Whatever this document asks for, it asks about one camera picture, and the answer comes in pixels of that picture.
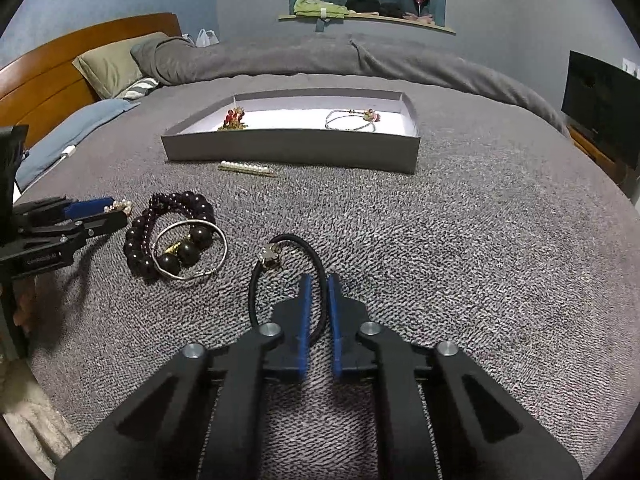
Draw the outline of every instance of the wooden headboard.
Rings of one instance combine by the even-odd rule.
[[[49,41],[0,70],[0,125],[28,124],[30,148],[69,115],[100,100],[71,64],[80,54],[152,32],[180,36],[175,14],[146,14],[100,23]]]

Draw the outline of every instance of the pillow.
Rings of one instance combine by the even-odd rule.
[[[107,99],[80,108],[56,126],[49,135],[40,139],[30,150],[15,173],[20,189],[25,189],[49,166],[60,159],[62,150],[76,145],[98,126],[108,123],[121,113],[135,108],[140,103],[123,99]]]
[[[142,72],[131,57],[131,47],[153,38],[168,36],[164,32],[154,32],[99,46],[76,57],[73,66],[102,99],[111,99],[142,78]]]
[[[117,99],[126,99],[127,101],[135,101],[145,95],[151,94],[153,90],[158,88],[160,82],[153,77],[143,77],[141,80],[136,81],[128,88],[125,88],[120,94],[117,95]]]

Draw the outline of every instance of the white plastic bag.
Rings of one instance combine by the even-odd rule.
[[[203,28],[200,30],[196,38],[196,46],[209,46],[215,45],[216,43],[220,43],[220,41],[213,30],[204,30]]]

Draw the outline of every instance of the wooden tv stand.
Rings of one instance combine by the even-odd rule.
[[[578,130],[576,130],[573,126],[568,124],[566,126],[569,129],[569,133],[571,133],[571,138],[574,140],[574,144],[578,149],[580,149],[585,155],[587,155],[593,162],[595,162],[598,166],[602,168],[613,182],[616,183],[617,186],[622,184],[626,175],[630,171],[628,165],[626,165],[622,161],[615,161],[601,152],[595,144],[593,144],[589,139],[587,139],[583,134],[581,134]]]

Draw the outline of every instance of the black bag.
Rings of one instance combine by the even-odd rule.
[[[387,2],[380,4],[380,16],[389,16],[390,18],[402,18],[402,7],[395,2]]]
[[[380,12],[378,0],[347,0],[344,6],[356,12]]]

